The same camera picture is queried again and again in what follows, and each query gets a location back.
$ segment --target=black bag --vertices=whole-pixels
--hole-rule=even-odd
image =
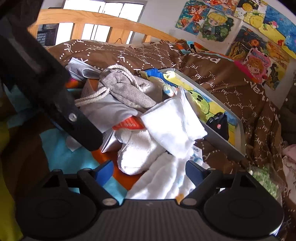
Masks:
[[[207,121],[207,125],[226,141],[229,140],[227,115],[225,113],[218,112],[213,117],[210,117]]]

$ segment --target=wooden slat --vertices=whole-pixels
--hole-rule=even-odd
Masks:
[[[27,30],[34,38],[37,38],[38,25],[31,25]]]
[[[107,43],[125,44],[128,40],[129,33],[129,30],[111,27],[108,33]]]
[[[74,23],[70,39],[81,39],[84,29],[84,23]]]
[[[170,36],[162,31],[151,28],[147,25],[136,23],[124,18],[114,17],[107,14],[87,12],[80,10],[68,10],[68,9],[42,9],[39,12],[37,21],[34,23],[38,24],[53,24],[53,23],[91,23],[110,26],[113,28],[124,29],[128,31],[134,31],[152,37],[176,42],[173,36]]]
[[[150,42],[151,41],[151,35],[146,35],[144,36],[142,43]]]

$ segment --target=brown blanket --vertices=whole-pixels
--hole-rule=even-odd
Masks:
[[[184,49],[189,48],[185,43],[183,45]],[[204,161],[224,173],[234,173],[238,169],[247,168],[250,165],[272,164],[285,182],[279,153],[278,109],[267,99],[262,86],[253,83],[237,68],[233,61],[214,53],[183,55],[175,44],[168,42],[146,43],[135,48],[134,46],[115,46],[93,41],[71,40],[50,48],[49,52],[63,66],[66,66],[70,59],[75,57],[99,68],[120,64],[133,74],[139,70],[150,68],[174,67],[180,70],[228,106],[241,118],[244,125],[247,153],[245,160],[240,163],[229,160],[222,150],[213,147],[206,140],[202,140],[198,145],[203,150]],[[6,96],[2,98],[2,103],[0,121],[15,113]],[[44,153],[40,148],[32,147],[34,141],[40,142],[37,140],[39,134],[48,128],[52,128],[48,119],[37,115],[30,124],[26,123],[19,129],[9,130],[10,136],[15,137],[15,145],[8,145],[3,151],[1,159],[4,179],[13,197],[17,194],[25,194],[48,173],[46,162],[40,161],[42,158],[46,159]],[[30,138],[20,143],[18,136],[23,137],[24,135],[28,135]],[[30,166],[36,164],[40,172],[35,177],[28,178],[26,172]],[[17,173],[14,173],[16,166],[22,168],[17,168]],[[296,240],[296,212],[293,212],[296,205],[294,202],[287,197],[287,193],[284,193],[285,220],[279,234],[281,238],[284,238],[283,240]]]

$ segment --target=metal screw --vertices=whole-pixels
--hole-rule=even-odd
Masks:
[[[194,206],[196,205],[197,201],[194,198],[185,198],[183,199],[182,203],[186,206]]]
[[[117,201],[114,198],[106,198],[103,200],[105,206],[114,206],[116,203]]]
[[[69,120],[72,122],[75,122],[75,121],[77,121],[77,116],[74,113],[70,113]]]

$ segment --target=plastic wrapper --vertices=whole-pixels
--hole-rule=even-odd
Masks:
[[[285,185],[271,165],[250,167],[249,173],[282,205],[281,193]]]

